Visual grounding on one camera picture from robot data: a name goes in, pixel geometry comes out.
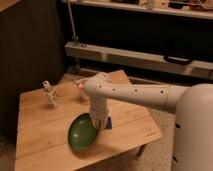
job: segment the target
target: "floor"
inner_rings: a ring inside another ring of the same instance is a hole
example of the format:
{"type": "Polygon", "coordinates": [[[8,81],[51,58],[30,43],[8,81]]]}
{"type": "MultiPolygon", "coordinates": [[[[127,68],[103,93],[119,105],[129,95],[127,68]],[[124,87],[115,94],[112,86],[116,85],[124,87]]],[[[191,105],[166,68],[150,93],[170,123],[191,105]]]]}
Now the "floor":
{"type": "MultiPolygon", "coordinates": [[[[61,82],[73,79],[76,77],[65,74],[61,82]]],[[[175,116],[151,108],[148,110],[161,129],[162,138],[146,145],[140,158],[135,157],[139,149],[137,148],[83,168],[81,171],[170,171],[175,116]]],[[[0,135],[0,171],[13,171],[14,163],[15,146],[0,135]]]]}

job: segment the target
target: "wooden table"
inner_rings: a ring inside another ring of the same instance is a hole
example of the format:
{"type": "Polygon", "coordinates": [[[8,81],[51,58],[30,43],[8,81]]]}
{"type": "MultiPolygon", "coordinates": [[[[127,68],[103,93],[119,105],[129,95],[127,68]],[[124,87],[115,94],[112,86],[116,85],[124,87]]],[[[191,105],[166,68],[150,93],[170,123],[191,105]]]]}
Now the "wooden table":
{"type": "MultiPolygon", "coordinates": [[[[114,83],[130,83],[123,71],[110,73],[114,83]]],[[[118,155],[162,136],[145,107],[109,100],[112,130],[104,130],[87,152],[75,155],[67,134],[72,121],[89,110],[72,82],[59,84],[58,108],[48,108],[42,89],[21,94],[16,171],[70,171],[118,155]]]]}

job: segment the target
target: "green ceramic bowl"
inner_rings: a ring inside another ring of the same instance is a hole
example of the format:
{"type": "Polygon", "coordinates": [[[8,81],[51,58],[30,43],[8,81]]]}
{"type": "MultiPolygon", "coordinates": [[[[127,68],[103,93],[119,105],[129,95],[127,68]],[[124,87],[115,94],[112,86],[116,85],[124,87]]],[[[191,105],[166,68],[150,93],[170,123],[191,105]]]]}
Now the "green ceramic bowl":
{"type": "Polygon", "coordinates": [[[74,152],[87,150],[96,140],[99,130],[96,129],[89,113],[77,117],[68,132],[68,142],[74,152]]]}

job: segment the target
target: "wall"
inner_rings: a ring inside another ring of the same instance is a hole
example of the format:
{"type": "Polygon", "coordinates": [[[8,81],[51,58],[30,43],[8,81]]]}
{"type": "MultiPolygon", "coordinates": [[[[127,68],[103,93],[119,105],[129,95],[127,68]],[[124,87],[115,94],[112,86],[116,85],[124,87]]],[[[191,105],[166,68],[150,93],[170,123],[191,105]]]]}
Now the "wall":
{"type": "Polygon", "coordinates": [[[0,130],[15,141],[21,92],[55,84],[64,42],[52,0],[22,0],[0,13],[0,130]]]}

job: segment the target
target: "white figurine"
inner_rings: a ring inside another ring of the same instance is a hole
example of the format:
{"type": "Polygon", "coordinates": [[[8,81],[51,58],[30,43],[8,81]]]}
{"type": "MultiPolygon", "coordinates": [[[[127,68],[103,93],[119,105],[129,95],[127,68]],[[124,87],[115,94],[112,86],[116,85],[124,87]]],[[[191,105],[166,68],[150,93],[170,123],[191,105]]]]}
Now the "white figurine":
{"type": "Polygon", "coordinates": [[[44,92],[46,93],[48,104],[52,107],[58,106],[58,95],[53,86],[50,85],[49,81],[43,82],[44,92]]]}

